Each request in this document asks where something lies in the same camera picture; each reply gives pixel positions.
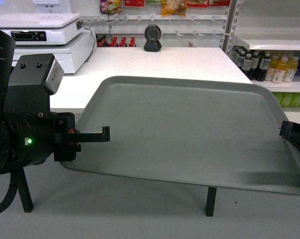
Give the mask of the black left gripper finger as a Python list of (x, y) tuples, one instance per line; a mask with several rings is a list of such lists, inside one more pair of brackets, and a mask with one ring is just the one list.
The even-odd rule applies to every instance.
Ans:
[(67, 133), (60, 134), (61, 143), (79, 142), (108, 142), (110, 141), (110, 127), (103, 126), (102, 132), (80, 133), (77, 129), (71, 128)]
[(81, 152), (81, 145), (75, 143), (58, 143), (54, 145), (54, 161), (73, 161)]

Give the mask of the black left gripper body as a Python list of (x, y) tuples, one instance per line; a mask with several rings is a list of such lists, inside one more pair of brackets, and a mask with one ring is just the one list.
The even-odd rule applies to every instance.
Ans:
[(39, 165), (53, 153), (56, 134), (75, 129), (73, 113), (50, 113), (39, 118), (29, 113), (5, 113), (10, 136), (8, 165)]

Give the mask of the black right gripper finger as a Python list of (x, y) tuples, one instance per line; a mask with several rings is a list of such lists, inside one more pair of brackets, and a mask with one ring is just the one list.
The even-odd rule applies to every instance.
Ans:
[(284, 137), (300, 135), (300, 124), (292, 121), (282, 121), (279, 135)]

